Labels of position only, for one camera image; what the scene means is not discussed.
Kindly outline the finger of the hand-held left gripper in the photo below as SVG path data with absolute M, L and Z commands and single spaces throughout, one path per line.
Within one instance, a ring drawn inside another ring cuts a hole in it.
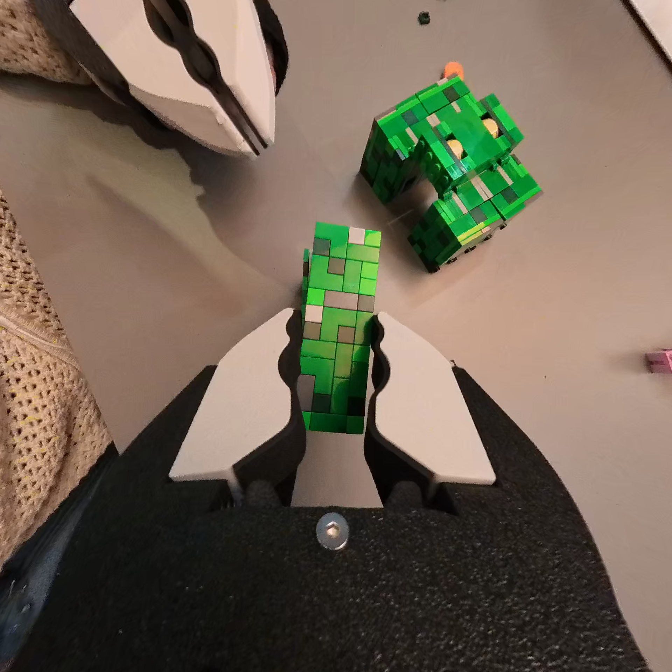
M 264 153 L 275 89 L 253 2 L 172 1 L 171 33 L 191 88 L 172 125 L 220 153 Z
M 133 98 L 190 137 L 171 122 L 171 113 L 181 110 L 177 95 L 191 91 L 183 83 L 186 70 L 173 46 L 171 1 L 72 1 L 70 10 L 121 72 Z

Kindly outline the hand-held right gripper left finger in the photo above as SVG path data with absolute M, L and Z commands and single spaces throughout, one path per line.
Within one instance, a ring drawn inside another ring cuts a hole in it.
M 224 355 L 169 471 L 173 482 L 224 481 L 240 503 L 263 481 L 291 505 L 307 449 L 302 338 L 301 311 L 285 308 Z

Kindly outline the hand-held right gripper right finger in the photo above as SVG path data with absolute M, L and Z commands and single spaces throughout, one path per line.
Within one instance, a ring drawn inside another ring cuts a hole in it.
M 383 505 L 451 505 L 452 487 L 492 487 L 495 471 L 454 365 L 388 313 L 371 327 L 365 461 Z

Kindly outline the green lego body block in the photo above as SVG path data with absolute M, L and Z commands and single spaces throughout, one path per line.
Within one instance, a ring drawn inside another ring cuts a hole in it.
M 381 239 L 317 222 L 304 250 L 298 397 L 307 430 L 364 433 Z

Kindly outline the green lego legs assembly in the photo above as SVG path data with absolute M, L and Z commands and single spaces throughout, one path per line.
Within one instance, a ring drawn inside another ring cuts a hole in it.
M 374 118 L 359 172 L 388 204 L 418 183 L 436 193 L 408 242 L 429 273 L 492 239 L 542 189 L 514 151 L 524 135 L 489 94 L 443 79 Z

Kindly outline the person's left forearm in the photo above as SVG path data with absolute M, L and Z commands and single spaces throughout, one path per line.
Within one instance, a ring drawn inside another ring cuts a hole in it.
M 93 84 L 88 73 L 49 35 L 30 1 L 1 2 L 1 73 Z

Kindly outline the person's beige knit sweater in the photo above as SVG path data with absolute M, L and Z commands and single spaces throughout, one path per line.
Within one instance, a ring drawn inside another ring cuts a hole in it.
M 111 443 L 1 193 L 1 569 Z

